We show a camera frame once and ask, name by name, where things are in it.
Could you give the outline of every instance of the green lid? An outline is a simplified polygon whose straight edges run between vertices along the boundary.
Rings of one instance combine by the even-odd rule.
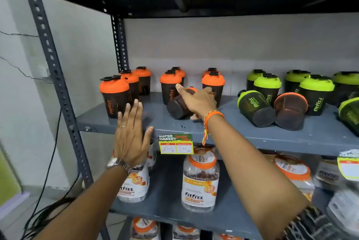
[[[300,83],[307,77],[311,72],[302,71],[302,70],[292,70],[287,72],[285,79],[290,82],[297,82]]]
[[[262,74],[265,74],[265,73],[266,72],[264,70],[253,70],[248,74],[247,80],[255,81],[258,77],[262,76]]]
[[[359,72],[337,72],[336,74],[334,74],[333,80],[336,83],[346,85],[359,85]]]
[[[359,101],[359,97],[355,97],[355,98],[351,98],[349,100],[346,100],[346,101],[343,101],[340,106],[339,106],[339,117],[340,117],[340,112],[341,110],[343,109],[343,107],[345,107],[347,104],[350,104],[352,102],[355,102],[355,101]]]
[[[243,90],[243,92],[240,92],[239,94],[239,97],[238,97],[238,100],[237,100],[237,106],[239,106],[240,104],[240,100],[243,98],[243,96],[249,94],[249,93],[252,93],[252,92],[257,92],[256,90],[248,90],[248,91],[245,91]]]
[[[263,74],[254,81],[254,86],[266,89],[279,89],[282,82],[274,74]]]
[[[331,92],[334,90],[334,84],[330,77],[320,74],[313,74],[304,78],[299,87],[320,92]]]

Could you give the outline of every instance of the green shaker bottle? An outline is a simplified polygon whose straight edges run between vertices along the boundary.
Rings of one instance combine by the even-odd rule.
[[[266,72],[264,70],[252,70],[247,75],[247,88],[246,90],[254,90],[254,81],[262,76],[262,74],[265,74]]]
[[[335,88],[328,103],[339,106],[341,102],[353,98],[353,95],[358,92],[359,72],[337,72],[333,76],[333,81]]]
[[[265,127],[275,121],[274,109],[266,102],[264,96],[255,90],[241,90],[238,93],[237,106],[257,127]]]
[[[359,135],[359,97],[346,100],[340,104],[339,118],[357,136]]]
[[[313,74],[306,77],[300,83],[298,93],[307,99],[309,105],[307,115],[321,115],[333,90],[334,84],[328,76]]]
[[[263,94],[266,102],[273,106],[282,82],[274,74],[263,74],[254,81],[254,90]]]
[[[287,72],[284,82],[284,92],[298,92],[299,84],[306,78],[311,72],[302,70],[292,70]]]

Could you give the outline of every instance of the wristwatch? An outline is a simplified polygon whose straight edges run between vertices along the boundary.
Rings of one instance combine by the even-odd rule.
[[[126,162],[124,162],[124,160],[121,160],[119,158],[112,158],[106,165],[106,168],[109,169],[113,166],[122,166],[126,170],[127,175],[129,175],[132,171],[132,167],[129,166]]]

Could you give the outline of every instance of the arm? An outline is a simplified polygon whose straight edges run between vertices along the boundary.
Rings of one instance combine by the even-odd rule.
[[[179,84],[177,90],[195,113],[193,119],[204,120],[217,109],[211,88],[194,95]],[[208,129],[244,208],[263,239],[275,239],[310,202],[221,115],[210,117]]]
[[[132,167],[141,163],[146,158],[152,131],[153,127],[146,130],[142,142],[142,103],[135,100],[131,112],[127,104],[123,117],[119,112],[115,156]],[[127,172],[123,167],[107,169],[83,195],[50,222],[35,240],[95,240],[126,178]]]

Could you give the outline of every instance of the shaker bottle lying on side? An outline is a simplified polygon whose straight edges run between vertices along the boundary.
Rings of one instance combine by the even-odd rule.
[[[176,74],[178,74],[182,78],[182,82],[180,83],[182,86],[185,83],[186,73],[180,67],[172,67],[171,70],[175,70]]]
[[[254,90],[263,94],[266,102],[271,106],[273,106],[281,86],[282,82],[274,74],[263,74],[254,81]]]
[[[175,70],[168,70],[164,74],[162,74],[159,79],[162,87],[162,99],[165,105],[168,104],[170,100],[179,95],[176,84],[182,82],[181,76],[176,74]]]
[[[349,99],[340,104],[339,118],[359,136],[359,97]]]
[[[281,128],[299,130],[303,128],[308,102],[299,93],[286,92],[274,101],[275,123]]]
[[[140,95],[149,95],[151,88],[151,72],[146,67],[137,67],[134,72],[140,81]]]
[[[130,86],[130,104],[133,106],[134,100],[138,99],[140,94],[140,80],[138,76],[132,72],[132,70],[122,70],[119,74],[122,76],[121,79],[125,80]]]
[[[217,70],[217,68],[208,68],[206,71],[204,71],[203,73],[202,73],[202,78],[205,76],[205,75],[207,75],[207,74],[209,74],[209,72],[217,72],[218,70]]]
[[[194,87],[186,88],[186,91],[192,95],[198,92],[198,90]],[[171,101],[168,102],[167,111],[174,119],[181,119],[182,117],[192,113],[187,108],[187,105],[181,95],[174,97]]]
[[[125,112],[126,103],[130,100],[130,87],[128,83],[121,80],[120,75],[108,76],[100,79],[100,92],[105,102],[107,115],[117,118],[119,111]]]
[[[302,70],[292,70],[287,72],[284,82],[284,92],[298,92],[299,84],[306,78],[311,72]]]
[[[219,72],[209,72],[209,74],[205,75],[202,78],[202,88],[211,87],[212,94],[214,95],[214,99],[217,102],[217,107],[221,101],[223,86],[225,84],[225,80],[222,74]]]
[[[308,102],[307,115],[319,116],[324,110],[327,98],[334,90],[334,84],[330,77],[313,74],[306,77],[299,85],[298,93],[303,95]]]
[[[334,91],[328,99],[331,105],[339,106],[341,102],[353,98],[358,92],[359,72],[337,72],[333,76]]]
[[[237,106],[248,120],[257,127],[268,126],[275,121],[274,109],[266,102],[264,96],[255,91],[242,90],[238,93]]]
[[[264,70],[253,70],[247,75],[247,88],[246,90],[254,90],[254,81],[265,74]]]

